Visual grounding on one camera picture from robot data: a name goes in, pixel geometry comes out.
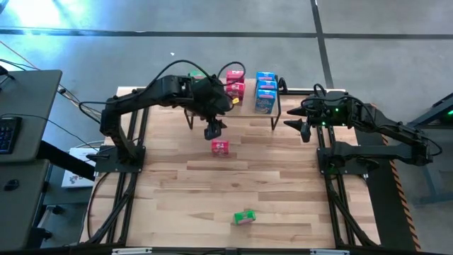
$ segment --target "wooden table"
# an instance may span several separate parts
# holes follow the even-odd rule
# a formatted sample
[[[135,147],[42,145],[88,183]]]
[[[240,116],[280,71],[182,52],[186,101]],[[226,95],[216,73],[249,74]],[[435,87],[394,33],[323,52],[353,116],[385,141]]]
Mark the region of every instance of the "wooden table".
[[[118,95],[132,89],[120,87]],[[211,142],[204,139],[205,121],[195,119],[190,130],[181,108],[152,107],[127,245],[334,247],[325,182],[316,160],[316,131],[312,130],[309,143],[302,144],[299,133],[282,122],[295,119],[286,111],[299,106],[303,98],[281,96],[282,120],[273,132],[268,118],[224,118],[228,128],[222,130],[222,139],[230,142],[227,158],[212,156]],[[129,119],[130,114],[122,117],[124,130]],[[137,120],[134,137],[139,125]],[[335,132],[337,140],[357,143],[353,130],[336,127]],[[118,174],[109,175],[94,198],[93,232],[112,209],[117,178]],[[366,183],[357,176],[344,179],[351,214],[379,243]],[[256,221],[233,225],[233,214],[243,210],[255,210]],[[339,222],[347,240],[342,217]],[[81,240],[86,240],[86,230]]]

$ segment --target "small red box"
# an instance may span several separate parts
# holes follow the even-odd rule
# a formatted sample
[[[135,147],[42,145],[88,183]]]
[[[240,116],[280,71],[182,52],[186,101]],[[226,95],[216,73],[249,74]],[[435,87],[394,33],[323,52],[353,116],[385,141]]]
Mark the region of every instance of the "small red box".
[[[211,141],[211,150],[214,156],[226,156],[229,153],[229,142],[213,139]]]
[[[232,81],[235,81],[235,82],[239,82],[239,83],[244,83],[244,77],[241,78],[241,76],[243,76],[243,71],[226,71],[226,82],[229,83],[229,82],[232,82]]]
[[[233,99],[239,98],[239,105],[242,104],[243,94],[246,90],[246,85],[242,83],[235,83],[232,85],[225,86],[225,93]]]

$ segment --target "computer keyboard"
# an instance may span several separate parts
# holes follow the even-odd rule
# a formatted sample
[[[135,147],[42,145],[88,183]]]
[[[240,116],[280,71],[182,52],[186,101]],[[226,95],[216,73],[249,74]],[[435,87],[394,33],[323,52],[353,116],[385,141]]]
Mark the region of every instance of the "computer keyboard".
[[[13,153],[21,122],[21,117],[0,118],[0,154]]]

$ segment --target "concrete floor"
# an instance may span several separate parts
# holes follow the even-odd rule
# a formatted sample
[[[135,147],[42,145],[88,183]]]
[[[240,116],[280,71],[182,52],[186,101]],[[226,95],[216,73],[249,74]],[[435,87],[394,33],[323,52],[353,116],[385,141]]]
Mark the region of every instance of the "concrete floor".
[[[317,4],[325,33],[453,33],[450,0],[318,0]],[[20,27],[316,32],[310,0],[10,0],[0,14],[0,29]],[[0,40],[41,69],[63,70],[62,84],[83,101],[104,101],[118,86],[144,86],[165,65],[179,59],[192,60],[208,72],[217,72],[226,62],[238,60],[246,65],[249,77],[258,70],[271,70],[285,77],[290,87],[326,83],[316,38],[3,34]],[[414,119],[453,90],[453,40],[326,39],[326,52],[336,88],[376,103],[395,120]],[[1,45],[0,57],[23,63]],[[191,69],[182,64],[169,72],[186,74]],[[50,118],[86,141],[102,139],[97,124],[61,96]],[[47,126],[45,140],[62,149],[79,144],[52,125]],[[422,249],[451,253],[453,203],[414,206],[426,183],[421,169],[401,165],[401,180]]]

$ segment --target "blue box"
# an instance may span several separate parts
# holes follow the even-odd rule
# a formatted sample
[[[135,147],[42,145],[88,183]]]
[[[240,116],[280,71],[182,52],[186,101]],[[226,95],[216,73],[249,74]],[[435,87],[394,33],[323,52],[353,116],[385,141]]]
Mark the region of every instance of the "blue box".
[[[256,84],[256,89],[277,90],[277,82],[276,81],[258,81],[258,84]]]
[[[277,92],[267,89],[258,89],[256,91],[255,112],[271,114],[274,108]]]
[[[256,81],[275,81],[275,74],[271,72],[257,72]]]

